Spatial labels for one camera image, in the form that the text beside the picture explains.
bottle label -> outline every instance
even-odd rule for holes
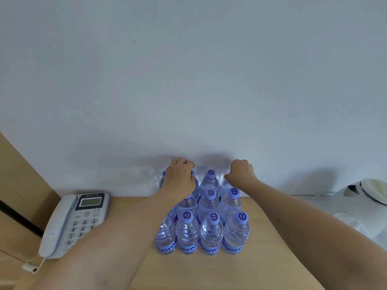
[[[198,241],[196,241],[196,243],[192,246],[182,246],[179,242],[177,242],[179,244],[179,247],[182,251],[186,252],[186,253],[192,253],[196,250],[197,248],[197,244],[198,244]]]
[[[222,244],[219,244],[217,247],[205,247],[201,241],[201,239],[199,239],[199,243],[200,243],[200,247],[207,253],[210,253],[210,254],[215,254],[219,251],[220,249],[220,245]]]
[[[222,221],[223,226],[224,226],[226,224],[226,221],[222,217],[220,217],[220,220]]]
[[[172,242],[172,244],[168,246],[156,246],[158,251],[161,253],[168,253],[172,251],[176,246],[177,237],[175,237],[175,240]]]
[[[238,253],[242,250],[242,248],[244,247],[244,245],[240,246],[240,247],[233,247],[231,245],[229,245],[227,243],[227,241],[225,240],[225,238],[223,238],[223,246],[225,247],[225,249],[231,253]]]

telephone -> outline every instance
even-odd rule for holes
[[[48,221],[39,255],[45,259],[61,258],[105,220],[108,206],[109,195],[105,192],[65,195]]]

wooden tabletop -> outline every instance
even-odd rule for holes
[[[142,199],[111,198],[107,218]],[[222,249],[208,256],[198,248],[185,255],[176,248],[162,255],[152,246],[130,289],[323,290],[251,198],[242,198],[242,209],[249,215],[250,236],[239,254],[231,255]],[[55,262],[47,260],[38,273],[24,274],[14,290],[30,289]]]

clear plastic bottle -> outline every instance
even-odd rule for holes
[[[228,191],[233,188],[232,185],[227,181],[226,178],[223,179],[222,184],[220,185],[219,189],[219,201],[222,200],[223,197],[228,193]]]
[[[191,171],[191,175],[193,175],[195,177],[195,172],[194,171]],[[192,192],[192,195],[193,197],[196,199],[196,202],[199,202],[199,198],[200,198],[200,186],[199,186],[199,181],[197,180],[197,178],[195,177],[195,183],[196,183],[196,187],[195,187],[195,190]]]
[[[177,213],[176,213],[176,206],[174,206],[170,212],[168,213],[168,217],[171,218],[172,222],[176,222],[177,221]]]
[[[220,215],[212,211],[204,219],[200,226],[200,247],[206,254],[214,255],[219,251],[223,240],[223,224]]]
[[[185,211],[176,225],[177,243],[185,254],[194,253],[199,241],[199,224],[191,211]]]
[[[166,217],[154,239],[156,248],[162,254],[169,254],[176,247],[176,226],[170,217]]]
[[[197,202],[196,199],[191,195],[189,195],[187,198],[182,200],[176,205],[176,210],[177,210],[177,217],[180,219],[182,214],[185,211],[191,211],[196,218],[197,214]]]
[[[161,188],[162,187],[162,184],[164,183],[164,178],[165,178],[165,172],[166,170],[164,170],[161,174],[161,180],[159,182],[159,187]]]
[[[239,253],[246,243],[249,234],[249,216],[240,211],[225,225],[223,232],[223,246],[230,254]]]
[[[216,179],[216,172],[214,170],[208,170],[206,176],[200,184],[200,197],[206,195],[207,190],[213,190],[216,192],[216,198],[219,197],[219,181]]]
[[[211,211],[219,211],[219,200],[213,190],[207,190],[206,196],[201,198],[197,206],[197,221],[199,224]]]
[[[220,218],[225,225],[226,222],[242,208],[241,199],[239,198],[240,190],[231,188],[222,198],[219,205]]]

person's left arm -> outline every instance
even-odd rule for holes
[[[32,289],[128,289],[163,219],[195,189],[194,166],[173,160],[158,192],[90,231]]]

